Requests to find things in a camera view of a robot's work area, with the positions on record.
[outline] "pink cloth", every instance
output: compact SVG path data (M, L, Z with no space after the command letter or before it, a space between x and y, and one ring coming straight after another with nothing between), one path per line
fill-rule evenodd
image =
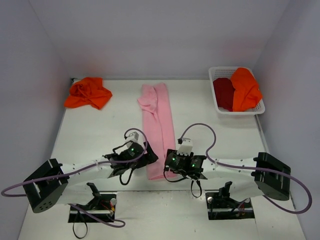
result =
M142 109L142 125L148 142L158 156L155 163L146 166L149 180L164 178L164 167L168 149L176 149L174 124L167 86L159 83L155 86L142 85L142 96L138 98ZM167 172L167 178L176 175Z

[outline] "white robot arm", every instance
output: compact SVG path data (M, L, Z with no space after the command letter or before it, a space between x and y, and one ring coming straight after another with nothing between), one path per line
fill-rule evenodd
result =
M169 149L165 160L164 172L171 171L194 181L213 178L226 178L232 183L227 190L231 199L241 202L247 198L267 196L271 199L287 201L290 198L290 179L279 174L256 170L238 169L220 164L239 167L267 168L286 174L291 173L289 166L266 152L257 157L246 159L218 159L215 163L204 155L194 155L193 142L189 138L179 139L178 150Z
M132 174L133 170L154 163L158 159L157 155L146 142L145 147L142 147L138 143L138 137L137 132L131 133L123 145L112 150L113 153L103 155L93 162L65 164L58 163L55 158L46 161L24 181L36 180L23 185L33 212L44 212L55 204L86 205L96 194L96 187L89 181L121 176L129 169ZM124 146L126 150L116 153L116 150Z

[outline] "white wall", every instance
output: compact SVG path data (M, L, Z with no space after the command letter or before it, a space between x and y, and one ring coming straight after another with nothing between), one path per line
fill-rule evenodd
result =
M29 2L1 0L0 190L50 157L69 83ZM18 238L27 205L26 198L0 196L1 240Z
M253 72L266 107L260 117L270 152L311 190L313 206L299 215L307 239L320 226L320 1L292 0ZM304 190L291 185L297 209Z
M252 68L289 0L30 0L72 77Z

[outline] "white basket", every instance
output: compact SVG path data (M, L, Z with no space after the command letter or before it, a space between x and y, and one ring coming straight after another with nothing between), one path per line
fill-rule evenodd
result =
M256 114L263 114L265 112L265 105L264 101L261 99L260 102L255 106L255 108L250 108L246 111L228 111L222 107L218 107L217 104L217 98L214 88L214 81L218 78L228 78L230 79L232 74L238 69L242 68L239 66L214 66L209 68L209 77L210 77L210 84L211 84L211 90L213 95L213 101L215 109L220 114L225 115L256 115ZM252 75L254 75L251 71L251 69L244 67L245 69L248 69Z

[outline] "purple cable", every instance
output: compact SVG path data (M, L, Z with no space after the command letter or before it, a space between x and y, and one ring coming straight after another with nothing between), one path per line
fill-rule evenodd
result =
M124 137L126 138L126 137L127 137L127 133L128 133L129 131L132 131L132 130L138 131L138 132L140 132L140 133L143 135L144 141L145 141L145 146L144 146L143 152L142 152L139 156L137 156L136 158L134 158L134 159L131 159L131 160L123 160L123 161L115 161L115 162L117 162L117 163L120 163L120 164L132 163L132 162L134 162L134 161L137 161L139 158L141 158L141 157L145 154L145 152L147 151L148 140L147 140L147 137L146 137L146 135L144 134L144 132L142 132L140 129L135 128L135 127L130 128L130 129L128 129L127 131L125 131ZM113 162L113 161L110 161L110 160L100 161L100 162L98 162L98 165L100 165L100 164L108 164L108 163L111 163L111 162ZM41 178L32 179L32 180L24 181L24 182L21 182L21 183L17 183L17 184L15 184L15 185L12 185L12 186L9 186L9 187L3 189L3 190L1 191L1 195L4 196L4 197L11 197L11 198L13 198L13 197L26 197L26 196L27 196L26 194L7 194L6 192L9 191L9 190L12 190L12 189L15 189L15 188L18 188L18 187L27 185L27 184L33 184L33 183L37 183L37 182L41 182L41 181L46 181L46 180L51 180L51 179L66 178L66 177L69 177L70 175L80 173L80 172L82 172L82 171L84 171L84 170L87 170L87 169L90 169L90 168L92 168L92 167L94 167L94 166L97 166L97 165L96 165L95 163L93 163L93 164L91 164L91 165L85 166L85 167L83 167L83 168L80 168L80 169L78 169L78 170L76 170L76 171L72 171L72 172L69 172L69 173L60 174L60 175L54 175L54 176L46 176L46 177L41 177ZM107 225L107 226L109 226L109 227L113 227L113 228L123 228L123 227L126 225L126 223L125 223L124 221L118 220L118 219L115 219L115 220L113 220L113 221L114 221L114 222L118 222L118 223L122 223L122 225L113 225L113 224L110 224L110 223L105 222L105 221L102 221L102 220L100 220L99 218L95 217L94 215L88 213L87 211L83 210L81 207L78 207L78 206L76 206L76 205L74 205L74 204L69 204L69 205L70 205L71 207L77 209L78 211L83 212L84 214L86 214L86 215L89 216L90 218L96 220L97 222L102 223L102 224L104 224L104 225Z
M126 163L132 163L132 162L135 162L137 161L139 158L141 158L146 150L147 150L147 147L148 147L148 141L147 141L147 137L146 135L138 128L130 128L128 129L125 133L124 133L124 136L126 136L126 134L129 132L129 131L132 131L132 130L135 130L135 131L138 131L140 132L143 137L144 137L144 140L145 140L145 146L144 146L144 150L143 152L137 156L136 158L134 159L131 159L131 160L123 160L123 161L115 161L116 163L119 163L119 164L126 164ZM98 165L100 164L108 164L108 163L111 163L113 161L110 161L110 160L106 160L106 161L99 161L98 162ZM92 167L95 167L97 166L95 163L91 164L91 165L88 165L88 166L85 166L83 168L80 168L78 170L75 170L75 171L72 171L72 172L69 172L69 173L65 173L65 174L60 174L60 175L53 175L53 176L45 176L45 177L41 177L41 178L37 178L37 179L32 179L32 180L28 180L28 181L24 181L24 182L21 182L21 183L17 183L15 185L12 185L12 186L9 186L5 189L3 189L1 191L1 195L4 196L4 197L9 197L9 198L14 198L14 197L26 197L27 195L26 194L7 194L6 192L9 191L9 190L12 190L12 189L15 189L15 188L18 188L18 187L21 187L21 186L24 186L24 185L27 185L27 184L33 184L33 183L37 183L37 182L41 182L41 181L46 181L46 180L51 180L51 179L61 179L61 178L66 178L66 177L69 177L70 175L73 175L73 174L77 174L77 173L80 173L84 170L87 170L87 169L90 169Z
M180 138L183 138L184 135L186 134L186 132L192 128L193 126L196 126L196 125L201 125L201 126L205 126L207 128L209 128L211 130L211 132L213 133L214 135L214 141L212 143L211 146L209 146L209 148L205 151L205 155L206 157L211 161L213 162L214 164L218 164L220 166L223 166L223 167L227 167L227 168L232 168L232 169L245 169L245 170L255 170L255 171L260 171L260 172L269 172L269 173L274 173L274 174L279 174L279 175L282 175L286 178L289 178L293 181L295 181L297 184L299 184L301 187L303 187L303 189L306 191L306 194L308 195L308 204L307 206L300 210L300 211L291 211L291 210L288 210L288 209L285 209L283 208L282 206L278 205L277 203L275 203L274 201L272 201L269 197L265 196L264 197L270 202L272 203L273 205L275 205L276 207L278 207L279 209L287 212L287 213L290 213L290 214L303 214L305 213L306 211L308 211L312 205L312 195L311 195L311 192L310 190L307 188L306 185L304 185L299 179L295 178L294 176L291 176L289 174L286 174L284 172L281 172L281 171L277 171L277 170L273 170L273 169L268 169L268 168L263 168L263 167L251 167L251 166L235 166L235 165L230 165L230 164L225 164L225 163L221 163L221 162L216 162L215 160L213 160L210 156L209 156L209 151L214 147L214 145L216 144L216 141L217 141L217 135L215 133L215 131L213 130L212 127L210 127L209 125L205 124L205 123L194 123L194 124L191 124L190 126L188 126L183 134L181 135Z

